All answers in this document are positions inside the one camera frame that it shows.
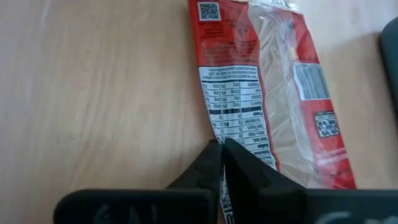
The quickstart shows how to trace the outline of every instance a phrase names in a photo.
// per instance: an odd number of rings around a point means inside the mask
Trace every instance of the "black object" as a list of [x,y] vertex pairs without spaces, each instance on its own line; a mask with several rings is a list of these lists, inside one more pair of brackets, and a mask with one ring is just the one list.
[[210,141],[166,190],[82,190],[61,200],[54,223],[216,223],[221,168],[221,145]]
[[397,191],[309,190],[232,139],[222,146],[210,141],[166,190],[84,190],[66,196],[54,222],[217,223],[223,164],[235,223],[398,223]]
[[398,114],[398,17],[383,29],[379,40],[387,81]]

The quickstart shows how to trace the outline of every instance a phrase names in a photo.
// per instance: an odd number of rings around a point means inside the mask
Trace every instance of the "table surface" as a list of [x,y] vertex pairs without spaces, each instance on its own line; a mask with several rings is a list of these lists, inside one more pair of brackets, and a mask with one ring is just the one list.
[[[396,0],[301,0],[361,188],[398,187],[377,48]],[[159,189],[213,134],[186,0],[0,2],[0,222],[68,192]]]

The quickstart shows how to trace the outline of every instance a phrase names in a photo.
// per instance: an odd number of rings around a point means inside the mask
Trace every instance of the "tortilla package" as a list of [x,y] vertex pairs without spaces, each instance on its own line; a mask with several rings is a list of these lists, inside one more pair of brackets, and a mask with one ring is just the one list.
[[[355,189],[317,52],[297,7],[273,0],[188,1],[201,87],[219,142],[236,140],[304,187]],[[221,207],[230,219],[225,182]]]

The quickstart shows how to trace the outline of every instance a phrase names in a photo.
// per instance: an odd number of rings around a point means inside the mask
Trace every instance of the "wood grain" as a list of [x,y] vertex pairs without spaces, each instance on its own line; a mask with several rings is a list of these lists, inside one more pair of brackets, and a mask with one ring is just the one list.
[[[396,188],[377,34],[395,0],[301,0],[362,188]],[[84,188],[158,189],[212,138],[186,0],[0,1],[0,223]]]

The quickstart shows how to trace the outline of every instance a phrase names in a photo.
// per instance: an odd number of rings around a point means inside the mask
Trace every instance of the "nutrition facts label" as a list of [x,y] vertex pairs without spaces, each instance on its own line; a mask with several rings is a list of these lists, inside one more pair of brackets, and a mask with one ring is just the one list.
[[271,154],[256,66],[199,67],[206,106],[217,139],[232,138],[276,169]]

